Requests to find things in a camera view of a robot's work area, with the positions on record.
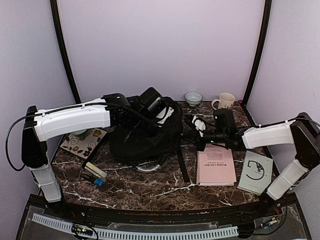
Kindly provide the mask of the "pink book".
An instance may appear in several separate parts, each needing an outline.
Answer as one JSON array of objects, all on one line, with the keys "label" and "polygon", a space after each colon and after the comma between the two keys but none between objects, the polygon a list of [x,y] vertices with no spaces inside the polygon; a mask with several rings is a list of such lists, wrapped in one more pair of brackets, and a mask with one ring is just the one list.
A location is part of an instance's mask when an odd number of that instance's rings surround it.
[{"label": "pink book", "polygon": [[197,152],[196,184],[199,186],[233,186],[237,181],[231,149],[207,144]]}]

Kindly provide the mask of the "grey white booklet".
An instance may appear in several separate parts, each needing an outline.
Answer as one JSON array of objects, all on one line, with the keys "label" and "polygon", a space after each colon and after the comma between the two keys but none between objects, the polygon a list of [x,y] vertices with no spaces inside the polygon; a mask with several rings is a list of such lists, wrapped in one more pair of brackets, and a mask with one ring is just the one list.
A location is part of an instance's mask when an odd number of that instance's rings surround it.
[{"label": "grey white booklet", "polygon": [[260,196],[271,183],[272,170],[271,158],[247,151],[237,188]]}]

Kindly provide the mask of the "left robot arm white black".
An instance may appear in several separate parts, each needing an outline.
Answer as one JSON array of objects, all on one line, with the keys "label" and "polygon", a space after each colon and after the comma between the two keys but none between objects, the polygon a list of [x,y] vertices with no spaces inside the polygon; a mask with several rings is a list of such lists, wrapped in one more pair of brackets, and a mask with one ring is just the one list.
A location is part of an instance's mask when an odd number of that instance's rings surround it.
[{"label": "left robot arm white black", "polygon": [[94,128],[133,127],[142,120],[143,115],[120,93],[54,109],[28,108],[22,131],[21,159],[58,217],[67,218],[71,208],[62,200],[63,194],[48,158],[47,140]]}]

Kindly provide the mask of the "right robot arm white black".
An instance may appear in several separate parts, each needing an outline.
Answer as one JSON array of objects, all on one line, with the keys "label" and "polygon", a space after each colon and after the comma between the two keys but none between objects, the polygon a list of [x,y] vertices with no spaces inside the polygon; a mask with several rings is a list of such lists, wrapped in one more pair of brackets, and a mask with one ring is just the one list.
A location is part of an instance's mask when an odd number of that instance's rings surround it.
[{"label": "right robot arm white black", "polygon": [[263,193],[265,198],[255,205],[255,213],[260,217],[273,211],[274,201],[320,164],[320,124],[305,112],[276,123],[238,127],[233,113],[220,109],[213,113],[213,120],[213,128],[209,128],[209,123],[196,115],[184,117],[191,128],[185,139],[192,141],[198,151],[211,144],[235,151],[269,148],[292,153],[292,161],[269,184]]}]

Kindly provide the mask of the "black student backpack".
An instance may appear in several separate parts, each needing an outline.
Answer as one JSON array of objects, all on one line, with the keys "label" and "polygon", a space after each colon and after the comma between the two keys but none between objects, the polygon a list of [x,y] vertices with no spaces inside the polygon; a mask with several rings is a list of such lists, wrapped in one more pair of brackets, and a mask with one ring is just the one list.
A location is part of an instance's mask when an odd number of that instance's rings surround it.
[{"label": "black student backpack", "polygon": [[129,164],[142,173],[157,171],[169,155],[176,152],[183,180],[189,182],[181,150],[183,110],[172,98],[166,96],[164,100],[173,109],[172,115],[165,121],[169,126],[159,127],[152,137],[117,126],[110,135],[109,151],[116,161]]}]

